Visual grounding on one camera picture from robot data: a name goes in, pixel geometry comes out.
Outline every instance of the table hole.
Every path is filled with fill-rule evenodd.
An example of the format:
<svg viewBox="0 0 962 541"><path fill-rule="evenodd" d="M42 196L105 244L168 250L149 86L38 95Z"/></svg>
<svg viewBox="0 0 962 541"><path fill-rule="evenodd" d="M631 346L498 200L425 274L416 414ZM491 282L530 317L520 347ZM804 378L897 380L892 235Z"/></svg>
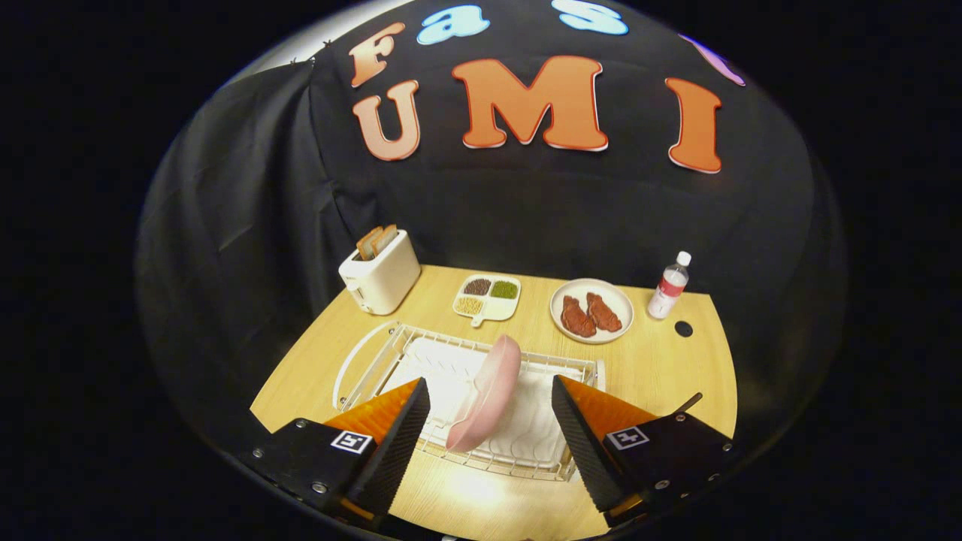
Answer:
<svg viewBox="0 0 962 541"><path fill-rule="evenodd" d="M674 331L685 338L688 338L689 336L692 336L693 334L695 334L695 331L692 329L692 326L688 322L676 323L674 325Z"/></svg>

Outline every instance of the toaster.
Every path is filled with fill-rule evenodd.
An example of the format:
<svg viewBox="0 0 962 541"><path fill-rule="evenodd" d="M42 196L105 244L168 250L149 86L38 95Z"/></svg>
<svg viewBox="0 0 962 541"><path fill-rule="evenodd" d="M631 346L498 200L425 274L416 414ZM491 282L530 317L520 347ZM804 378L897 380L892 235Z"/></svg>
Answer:
<svg viewBox="0 0 962 541"><path fill-rule="evenodd" d="M347 291L369 314L386 316L397 309L420 276L420 264L403 229L374 259L364 261L354 253L338 268Z"/></svg>

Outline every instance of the black cloth backdrop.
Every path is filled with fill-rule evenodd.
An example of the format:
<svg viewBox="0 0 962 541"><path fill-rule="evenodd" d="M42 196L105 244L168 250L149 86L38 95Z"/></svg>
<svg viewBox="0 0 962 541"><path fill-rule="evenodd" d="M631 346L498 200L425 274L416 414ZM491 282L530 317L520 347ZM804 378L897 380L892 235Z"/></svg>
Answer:
<svg viewBox="0 0 962 541"><path fill-rule="evenodd" d="M624 6L625 36L574 30L549 2L478 2L479 35L419 45L420 22L449 7L419 0L348 32L311 61L213 96L170 147L138 236L137 294L161 380L215 448L244 451L263 431L248 406L288 348L343 284L340 262L371 227L397 223L424 264L653 287L679 249L689 291L711 294L739 385L736 440L762 449L818 387L842 324L844 247L826 180L796 127L750 74L715 71L671 29ZM347 52L395 21L387 68L350 87ZM529 85L551 56L599 61L602 152L542 135L468 149L464 84L451 69L502 61ZM721 172L678 167L678 104L664 83L714 92ZM351 107L416 79L413 156L365 147ZM644 307L638 306L639 312Z"/></svg>

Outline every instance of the pink plate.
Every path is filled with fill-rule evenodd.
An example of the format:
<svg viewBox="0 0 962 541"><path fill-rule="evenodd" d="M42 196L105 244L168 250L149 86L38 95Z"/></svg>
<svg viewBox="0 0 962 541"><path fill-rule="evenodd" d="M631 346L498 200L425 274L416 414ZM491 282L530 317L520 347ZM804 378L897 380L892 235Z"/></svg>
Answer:
<svg viewBox="0 0 962 541"><path fill-rule="evenodd" d="M474 377L474 400L465 400L458 413L458 419L463 420L447 434L445 446L449 451L470 451L488 439L508 406L520 370L521 348L502 334Z"/></svg>

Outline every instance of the water bottle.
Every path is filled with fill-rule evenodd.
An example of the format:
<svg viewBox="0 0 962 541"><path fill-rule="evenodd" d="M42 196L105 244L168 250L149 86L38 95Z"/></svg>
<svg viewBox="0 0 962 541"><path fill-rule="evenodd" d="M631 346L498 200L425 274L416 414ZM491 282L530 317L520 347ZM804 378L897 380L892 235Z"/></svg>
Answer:
<svg viewBox="0 0 962 541"><path fill-rule="evenodd" d="M661 283L658 284L655 295L648 304L648 314L652 318L663 320L668 316L674 304L678 302L681 292L685 290L685 286L688 284L687 267L691 263L692 254L687 251L680 251L678 257L675 258L675 264L665 267L665 271L662 272Z"/></svg>

